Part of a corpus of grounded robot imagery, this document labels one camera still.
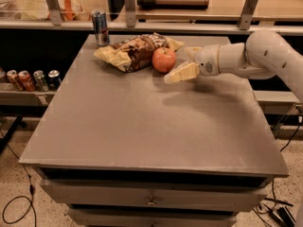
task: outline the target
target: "drawer handle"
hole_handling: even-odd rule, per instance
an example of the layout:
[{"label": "drawer handle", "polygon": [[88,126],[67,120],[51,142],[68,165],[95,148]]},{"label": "drawer handle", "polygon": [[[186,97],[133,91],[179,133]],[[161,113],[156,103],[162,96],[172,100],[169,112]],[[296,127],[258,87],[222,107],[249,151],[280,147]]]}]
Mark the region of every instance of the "drawer handle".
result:
[{"label": "drawer handle", "polygon": [[149,207],[155,207],[157,203],[153,200],[153,196],[150,196],[150,200],[146,203]]}]

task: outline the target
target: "gray tabletop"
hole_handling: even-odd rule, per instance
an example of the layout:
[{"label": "gray tabletop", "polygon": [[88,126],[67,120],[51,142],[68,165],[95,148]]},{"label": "gray tabletop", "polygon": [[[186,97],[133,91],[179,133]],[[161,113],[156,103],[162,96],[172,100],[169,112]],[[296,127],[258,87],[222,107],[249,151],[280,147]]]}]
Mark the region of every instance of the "gray tabletop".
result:
[{"label": "gray tabletop", "polygon": [[[112,43],[130,36],[111,36]],[[173,37],[185,46],[225,37]],[[89,36],[20,163],[83,169],[286,176],[287,167],[247,79],[173,85],[152,67],[123,73],[93,56]],[[177,64],[186,61],[183,49]]]}]

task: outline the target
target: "soda can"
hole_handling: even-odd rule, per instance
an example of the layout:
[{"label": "soda can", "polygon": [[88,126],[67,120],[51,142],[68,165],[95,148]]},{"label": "soda can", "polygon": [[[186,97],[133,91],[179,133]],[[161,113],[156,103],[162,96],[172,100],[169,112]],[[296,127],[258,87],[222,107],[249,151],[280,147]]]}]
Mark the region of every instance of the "soda can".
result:
[{"label": "soda can", "polygon": [[24,90],[24,86],[19,80],[18,73],[16,70],[10,70],[7,72],[7,78],[9,82],[13,85],[13,87],[19,91]]},{"label": "soda can", "polygon": [[5,71],[0,70],[0,83],[9,82]]},{"label": "soda can", "polygon": [[18,77],[27,91],[32,92],[36,89],[36,84],[28,71],[19,72]]},{"label": "soda can", "polygon": [[62,82],[61,77],[60,77],[60,72],[57,70],[52,70],[48,73],[48,78],[49,78],[50,85],[53,88],[58,89]]},{"label": "soda can", "polygon": [[41,91],[46,92],[49,90],[46,79],[45,79],[45,73],[42,70],[35,71],[33,76]]},{"label": "soda can", "polygon": [[105,11],[94,9],[91,11],[93,27],[98,46],[106,46],[110,43]]}]

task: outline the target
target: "brown chip bag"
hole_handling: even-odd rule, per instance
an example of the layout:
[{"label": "brown chip bag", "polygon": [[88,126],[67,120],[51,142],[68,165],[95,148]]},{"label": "brown chip bag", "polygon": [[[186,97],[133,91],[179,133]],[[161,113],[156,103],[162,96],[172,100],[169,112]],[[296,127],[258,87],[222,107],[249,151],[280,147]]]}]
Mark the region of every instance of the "brown chip bag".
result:
[{"label": "brown chip bag", "polygon": [[169,47],[177,51],[183,44],[157,33],[143,34],[101,47],[94,55],[123,72],[135,72],[152,65],[152,54],[158,47]]}]

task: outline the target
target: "crumpled bag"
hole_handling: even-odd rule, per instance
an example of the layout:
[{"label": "crumpled bag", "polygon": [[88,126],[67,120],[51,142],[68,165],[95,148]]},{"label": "crumpled bag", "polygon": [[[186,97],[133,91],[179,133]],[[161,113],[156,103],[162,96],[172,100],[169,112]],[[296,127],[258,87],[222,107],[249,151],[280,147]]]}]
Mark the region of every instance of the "crumpled bag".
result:
[{"label": "crumpled bag", "polygon": [[135,36],[129,40],[100,47],[94,56],[123,72],[135,72],[152,65],[152,54],[159,47],[177,51],[184,42],[157,33]]},{"label": "crumpled bag", "polygon": [[[91,20],[90,14],[85,11],[77,0],[58,0],[62,17],[65,21],[74,20],[78,15],[86,13],[87,20]],[[21,14],[22,20],[48,20],[50,13],[46,0],[27,0],[24,3]]]}]

